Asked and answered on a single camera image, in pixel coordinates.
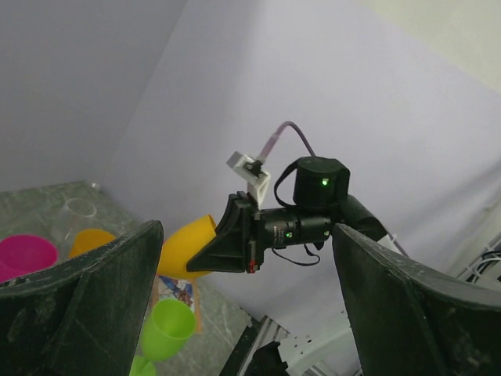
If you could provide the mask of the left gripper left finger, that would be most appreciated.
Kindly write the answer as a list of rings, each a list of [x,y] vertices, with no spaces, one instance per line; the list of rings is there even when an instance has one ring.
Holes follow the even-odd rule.
[[[163,244],[158,220],[1,285],[3,375],[127,375]]]

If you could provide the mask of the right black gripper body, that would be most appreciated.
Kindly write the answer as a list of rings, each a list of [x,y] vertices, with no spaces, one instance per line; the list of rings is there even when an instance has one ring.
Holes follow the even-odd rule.
[[[241,273],[256,273],[263,263],[262,251],[258,251],[258,222],[260,209],[255,200],[243,191],[236,193],[237,210],[236,256]]]

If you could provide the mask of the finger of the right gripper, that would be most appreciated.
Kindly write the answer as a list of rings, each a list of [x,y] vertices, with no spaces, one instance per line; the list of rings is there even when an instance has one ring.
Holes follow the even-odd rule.
[[[187,262],[188,272],[241,273],[235,253],[237,221],[235,200],[236,193],[230,194],[222,219],[216,226],[216,237]]]

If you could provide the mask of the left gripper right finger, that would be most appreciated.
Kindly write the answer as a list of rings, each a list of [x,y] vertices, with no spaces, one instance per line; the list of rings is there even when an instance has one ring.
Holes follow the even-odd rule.
[[[346,225],[333,256],[365,375],[498,375],[500,293],[449,277]]]

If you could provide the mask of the orange wine glass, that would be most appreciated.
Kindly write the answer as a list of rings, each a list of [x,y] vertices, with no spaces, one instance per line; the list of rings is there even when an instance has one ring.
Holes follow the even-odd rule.
[[[74,238],[69,258],[72,259],[88,251],[102,247],[115,238],[116,237],[112,233],[101,229],[91,228],[82,230]]]
[[[188,272],[186,264],[216,237],[215,228],[213,218],[205,215],[173,233],[163,243],[157,275],[177,280],[192,280],[209,274],[209,271]]]

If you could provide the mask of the green wine glass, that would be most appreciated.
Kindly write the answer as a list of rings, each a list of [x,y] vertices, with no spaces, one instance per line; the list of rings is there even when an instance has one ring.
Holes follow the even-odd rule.
[[[156,375],[155,363],[173,357],[195,333],[194,312],[177,299],[157,302],[142,327],[141,355],[133,358],[130,375]]]

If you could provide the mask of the pink wine glass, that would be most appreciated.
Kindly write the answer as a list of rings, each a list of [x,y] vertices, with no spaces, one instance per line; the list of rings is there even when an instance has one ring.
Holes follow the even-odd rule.
[[[58,259],[56,247],[31,234],[18,234],[1,241],[1,282],[47,269]]]

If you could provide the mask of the clear wine glass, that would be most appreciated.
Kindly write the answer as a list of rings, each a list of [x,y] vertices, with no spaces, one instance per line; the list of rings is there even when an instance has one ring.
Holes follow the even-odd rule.
[[[71,243],[80,231],[92,226],[96,214],[97,208],[89,199],[68,199],[52,223],[53,240],[56,243]]]

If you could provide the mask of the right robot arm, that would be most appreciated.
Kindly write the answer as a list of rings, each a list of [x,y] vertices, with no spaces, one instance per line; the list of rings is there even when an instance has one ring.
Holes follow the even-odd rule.
[[[285,168],[281,183],[296,175],[293,203],[260,209],[249,193],[228,197],[215,237],[186,263],[190,272],[255,273],[265,251],[309,244],[321,249],[337,224],[345,224],[371,240],[388,235],[383,224],[349,194],[349,169],[339,160],[301,157]]]

